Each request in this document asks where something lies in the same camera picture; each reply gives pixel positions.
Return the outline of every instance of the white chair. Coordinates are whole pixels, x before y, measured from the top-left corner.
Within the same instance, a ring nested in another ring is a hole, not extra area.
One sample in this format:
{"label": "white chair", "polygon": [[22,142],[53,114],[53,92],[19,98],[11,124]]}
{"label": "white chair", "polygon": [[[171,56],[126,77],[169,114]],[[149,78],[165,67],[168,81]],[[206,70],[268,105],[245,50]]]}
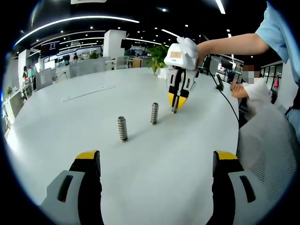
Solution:
{"label": "white chair", "polygon": [[120,56],[116,58],[114,69],[126,69],[128,68],[129,56]]}
{"label": "white chair", "polygon": [[45,69],[41,71],[40,73],[36,74],[36,84],[37,84],[37,90],[41,90],[42,88],[45,88],[51,84],[52,82],[52,72],[51,69]]}

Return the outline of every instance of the human arm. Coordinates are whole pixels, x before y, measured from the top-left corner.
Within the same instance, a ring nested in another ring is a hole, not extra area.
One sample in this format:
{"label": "human arm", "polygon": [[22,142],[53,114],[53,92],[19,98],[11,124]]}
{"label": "human arm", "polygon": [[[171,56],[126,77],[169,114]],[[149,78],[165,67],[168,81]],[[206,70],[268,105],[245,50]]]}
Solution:
{"label": "human arm", "polygon": [[198,44],[198,64],[207,54],[255,55],[270,47],[257,34],[243,34],[234,37],[205,41]]}

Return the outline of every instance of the office desk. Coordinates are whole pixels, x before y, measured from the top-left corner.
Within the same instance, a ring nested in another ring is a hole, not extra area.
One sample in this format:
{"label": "office desk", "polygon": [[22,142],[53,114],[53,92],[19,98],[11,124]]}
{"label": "office desk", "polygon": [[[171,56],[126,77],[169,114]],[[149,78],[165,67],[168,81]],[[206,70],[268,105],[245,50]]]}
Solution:
{"label": "office desk", "polygon": [[15,91],[11,96],[9,96],[4,101],[4,107],[6,109],[7,117],[10,122],[10,124],[13,124],[15,121],[16,116],[18,115],[19,111],[24,105],[23,99],[22,99],[22,91],[25,90],[25,95],[27,100],[31,95],[28,95],[27,89],[30,89],[30,93],[32,94],[32,85],[31,83],[23,85],[20,89]]}
{"label": "office desk", "polygon": [[[238,114],[238,101],[224,86]],[[177,114],[167,93],[166,81],[148,68],[84,75],[36,92],[7,138],[24,189],[40,204],[78,154],[97,149],[106,225],[205,224],[213,212],[213,151],[236,153],[239,125],[209,76],[199,75]],[[153,102],[156,125],[150,124]],[[118,116],[127,120],[127,142],[120,141]]]}

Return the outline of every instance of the wall display screen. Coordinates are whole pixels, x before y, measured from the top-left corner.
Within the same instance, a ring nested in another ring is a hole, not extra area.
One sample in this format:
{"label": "wall display screen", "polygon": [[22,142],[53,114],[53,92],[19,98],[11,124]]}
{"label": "wall display screen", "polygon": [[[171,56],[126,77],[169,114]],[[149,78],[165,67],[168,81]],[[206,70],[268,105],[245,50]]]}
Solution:
{"label": "wall display screen", "polygon": [[51,42],[41,45],[41,58],[56,55],[60,52],[60,42]]}

